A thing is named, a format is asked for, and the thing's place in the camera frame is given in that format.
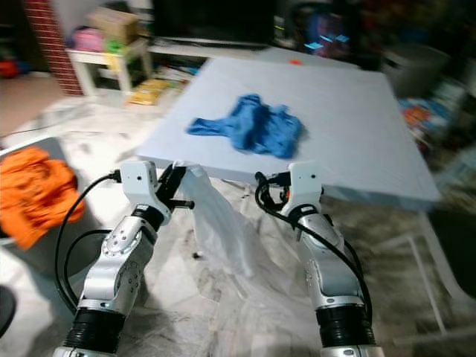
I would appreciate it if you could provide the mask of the dark blue backpack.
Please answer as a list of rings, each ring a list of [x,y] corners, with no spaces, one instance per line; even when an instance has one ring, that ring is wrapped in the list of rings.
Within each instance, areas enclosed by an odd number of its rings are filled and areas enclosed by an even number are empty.
[[[346,58],[350,54],[346,18],[332,10],[313,10],[306,21],[303,48],[314,57]]]

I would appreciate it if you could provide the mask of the black television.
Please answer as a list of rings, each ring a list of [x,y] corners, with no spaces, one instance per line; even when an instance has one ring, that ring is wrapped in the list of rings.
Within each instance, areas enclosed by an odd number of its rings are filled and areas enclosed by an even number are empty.
[[[268,45],[277,0],[152,0],[152,35],[188,43]]]

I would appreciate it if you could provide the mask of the pink bag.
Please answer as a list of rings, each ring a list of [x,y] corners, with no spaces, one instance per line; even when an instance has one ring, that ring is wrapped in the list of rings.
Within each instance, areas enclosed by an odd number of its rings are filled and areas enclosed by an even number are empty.
[[[75,51],[103,52],[104,44],[105,37],[102,31],[89,26],[75,28],[67,40],[69,50]]]

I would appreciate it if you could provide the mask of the pale blue child chair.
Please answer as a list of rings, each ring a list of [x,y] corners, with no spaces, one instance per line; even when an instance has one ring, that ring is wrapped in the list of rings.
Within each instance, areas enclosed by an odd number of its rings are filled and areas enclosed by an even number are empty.
[[[62,149],[60,141],[51,136],[38,138],[19,146],[3,149],[0,160],[23,147],[41,147],[51,158],[65,161],[74,171],[76,186],[81,193],[89,185],[89,180],[84,174],[76,170],[75,164],[68,162],[68,157]],[[48,279],[59,277],[72,277],[79,272],[84,272],[98,258],[100,249],[100,236],[82,235],[86,231],[99,228],[100,222],[89,207],[89,202],[82,201],[86,205],[83,217],[75,222],[68,223],[68,218],[62,219],[57,228],[52,228],[31,249],[20,249],[15,245],[13,238],[4,234],[9,240],[9,251],[23,260],[31,271],[35,271]]]

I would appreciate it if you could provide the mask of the red brick pattern pillar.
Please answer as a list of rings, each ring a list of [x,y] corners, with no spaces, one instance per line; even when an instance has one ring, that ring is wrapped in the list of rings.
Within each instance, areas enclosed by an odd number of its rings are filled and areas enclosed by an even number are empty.
[[[33,28],[39,48],[57,85],[67,96],[83,96],[51,0],[22,0],[22,3],[28,24]]]

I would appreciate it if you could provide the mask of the white shirt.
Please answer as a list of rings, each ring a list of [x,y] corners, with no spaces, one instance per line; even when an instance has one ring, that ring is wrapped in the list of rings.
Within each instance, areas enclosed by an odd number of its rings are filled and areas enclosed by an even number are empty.
[[[245,215],[217,188],[199,164],[184,164],[180,193],[193,201],[200,251],[214,271],[223,272],[242,305],[286,329],[312,329],[314,309],[303,284],[269,257]]]

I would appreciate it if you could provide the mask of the white television bench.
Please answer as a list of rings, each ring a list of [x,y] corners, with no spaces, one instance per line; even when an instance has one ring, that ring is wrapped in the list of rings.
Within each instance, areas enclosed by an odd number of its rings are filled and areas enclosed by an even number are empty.
[[[177,43],[164,39],[150,39],[147,41],[147,64],[155,68],[160,60],[167,60],[171,57],[188,57],[205,59],[208,58],[231,58],[252,60],[259,52],[268,50],[264,48],[232,48],[214,47],[214,45],[203,45],[201,43]]]

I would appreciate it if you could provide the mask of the colourful toy pack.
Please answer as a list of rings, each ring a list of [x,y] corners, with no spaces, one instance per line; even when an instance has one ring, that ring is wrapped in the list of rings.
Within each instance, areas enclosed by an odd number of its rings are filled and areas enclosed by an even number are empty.
[[[448,110],[442,104],[421,98],[400,99],[398,104],[416,140],[432,145],[445,137],[451,120]]]

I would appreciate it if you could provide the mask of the large pale grey folding table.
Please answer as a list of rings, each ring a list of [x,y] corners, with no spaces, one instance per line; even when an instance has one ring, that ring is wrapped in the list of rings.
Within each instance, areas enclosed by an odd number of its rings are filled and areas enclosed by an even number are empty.
[[[181,92],[136,156],[166,167],[200,164],[210,177],[246,184],[256,173],[286,171],[289,161],[238,152],[224,137],[187,134],[201,117],[217,120],[241,96],[284,105],[303,124],[295,162],[316,162],[326,197],[430,211],[441,198],[385,75],[361,69],[307,67],[214,57]]]

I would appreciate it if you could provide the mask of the pale grey waste bin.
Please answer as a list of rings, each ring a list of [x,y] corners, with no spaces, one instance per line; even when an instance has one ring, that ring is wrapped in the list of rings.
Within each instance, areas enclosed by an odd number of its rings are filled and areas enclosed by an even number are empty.
[[[429,45],[402,43],[383,51],[380,71],[396,97],[423,96],[435,83],[450,56]]]

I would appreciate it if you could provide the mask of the red ball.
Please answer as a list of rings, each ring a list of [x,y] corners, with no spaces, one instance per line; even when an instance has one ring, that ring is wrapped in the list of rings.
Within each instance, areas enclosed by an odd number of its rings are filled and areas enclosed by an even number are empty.
[[[0,78],[11,79],[20,75],[19,65],[17,61],[3,59],[0,61]]]

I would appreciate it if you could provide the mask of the orange garment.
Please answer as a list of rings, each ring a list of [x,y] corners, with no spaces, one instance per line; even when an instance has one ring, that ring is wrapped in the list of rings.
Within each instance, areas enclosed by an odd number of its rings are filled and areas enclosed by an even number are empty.
[[[75,223],[83,217],[84,203],[68,214],[79,194],[65,161],[51,158],[41,147],[23,147],[0,163],[0,227],[28,251],[62,219]]]

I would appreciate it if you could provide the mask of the white side table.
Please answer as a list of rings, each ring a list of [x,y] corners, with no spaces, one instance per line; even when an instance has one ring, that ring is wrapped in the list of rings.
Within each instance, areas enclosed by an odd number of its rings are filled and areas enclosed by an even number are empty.
[[[143,75],[146,80],[152,78],[153,64],[152,52],[146,39],[136,39],[128,45],[123,45],[118,51],[91,52],[79,50],[67,50],[69,61],[74,67],[74,73],[78,78],[83,95],[88,97],[98,96],[98,87],[92,78],[89,65],[106,65],[113,74],[117,75],[120,91],[125,95],[132,94],[132,78],[129,74],[128,64],[139,60]]]

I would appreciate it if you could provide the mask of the green toy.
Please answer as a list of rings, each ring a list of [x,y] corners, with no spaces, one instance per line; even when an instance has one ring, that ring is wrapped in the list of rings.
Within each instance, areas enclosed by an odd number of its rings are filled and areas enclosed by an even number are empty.
[[[103,51],[105,54],[122,55],[128,51],[128,45],[122,39],[109,37],[103,41]]]

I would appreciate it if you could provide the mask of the black round stand base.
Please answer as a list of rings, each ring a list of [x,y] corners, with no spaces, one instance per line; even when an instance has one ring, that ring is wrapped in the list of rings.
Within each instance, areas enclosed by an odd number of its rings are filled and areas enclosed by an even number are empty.
[[[0,286],[0,334],[6,333],[11,323],[13,323],[16,310],[16,299],[13,290],[6,286]]]

